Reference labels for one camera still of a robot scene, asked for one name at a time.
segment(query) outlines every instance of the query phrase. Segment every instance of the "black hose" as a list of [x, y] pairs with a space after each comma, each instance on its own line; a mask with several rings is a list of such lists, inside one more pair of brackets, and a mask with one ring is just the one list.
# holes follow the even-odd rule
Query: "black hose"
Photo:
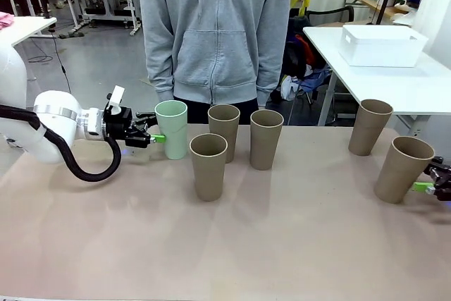
[[[0, 118], [28, 122], [35, 130], [38, 130], [41, 126], [41, 122], [36, 113], [11, 106], [0, 105]], [[111, 150], [113, 151], [113, 161], [105, 171], [99, 174], [87, 173], [82, 170], [80, 166], [78, 166], [78, 163], [75, 160], [75, 157], [73, 156], [73, 153], [66, 141], [60, 135], [56, 134], [53, 130], [47, 128], [45, 125], [44, 127], [46, 128], [46, 132], [44, 134], [45, 138], [58, 148], [64, 159], [64, 162], [66, 163], [66, 166], [69, 168], [69, 171], [71, 171], [73, 175], [80, 180], [87, 181], [89, 183], [97, 183], [99, 181], [103, 181], [112, 176], [121, 164], [122, 154], [118, 143], [112, 137], [105, 137], [105, 141], [108, 143], [108, 145], [110, 145]]]

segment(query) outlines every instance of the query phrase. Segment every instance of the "hoodie pocket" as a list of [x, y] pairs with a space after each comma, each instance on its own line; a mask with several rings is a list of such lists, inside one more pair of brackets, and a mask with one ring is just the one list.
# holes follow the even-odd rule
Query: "hoodie pocket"
[[178, 52], [175, 81], [207, 86], [216, 59], [216, 31], [186, 30]]
[[219, 31], [218, 62], [214, 71], [215, 85], [234, 87], [255, 82], [245, 31]]

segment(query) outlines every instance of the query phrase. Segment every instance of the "gray hoodie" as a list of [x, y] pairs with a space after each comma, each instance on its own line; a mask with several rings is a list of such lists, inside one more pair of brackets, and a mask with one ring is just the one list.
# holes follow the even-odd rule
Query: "gray hoodie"
[[141, 0], [141, 8], [161, 101], [265, 105], [279, 81], [290, 0]]

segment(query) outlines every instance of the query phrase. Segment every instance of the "cup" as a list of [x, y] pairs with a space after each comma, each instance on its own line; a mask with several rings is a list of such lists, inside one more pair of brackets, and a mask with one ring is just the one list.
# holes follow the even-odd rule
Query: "cup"
[[415, 137], [395, 138], [374, 193], [384, 202], [400, 203], [433, 158], [434, 150], [426, 142]]
[[251, 115], [251, 166], [259, 171], [273, 167], [277, 144], [283, 126], [283, 116], [262, 109]]
[[179, 160], [187, 154], [187, 112], [186, 104], [176, 100], [160, 102], [155, 106], [160, 132], [166, 136], [164, 153], [168, 159]]
[[362, 101], [352, 130], [349, 151], [355, 155], [370, 155], [393, 113], [393, 108], [379, 100]]
[[227, 140], [217, 134], [202, 134], [190, 142], [194, 186], [200, 200], [214, 201], [223, 194]]
[[226, 164], [233, 161], [237, 141], [240, 110], [231, 105], [216, 105], [209, 109], [210, 133], [220, 135], [227, 140]]

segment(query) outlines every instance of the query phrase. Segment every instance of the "pink cloth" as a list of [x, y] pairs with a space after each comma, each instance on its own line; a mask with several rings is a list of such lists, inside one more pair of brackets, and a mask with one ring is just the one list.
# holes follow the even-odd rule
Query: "pink cloth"
[[9, 13], [0, 12], [0, 30], [4, 27], [11, 26], [14, 22], [14, 16]]

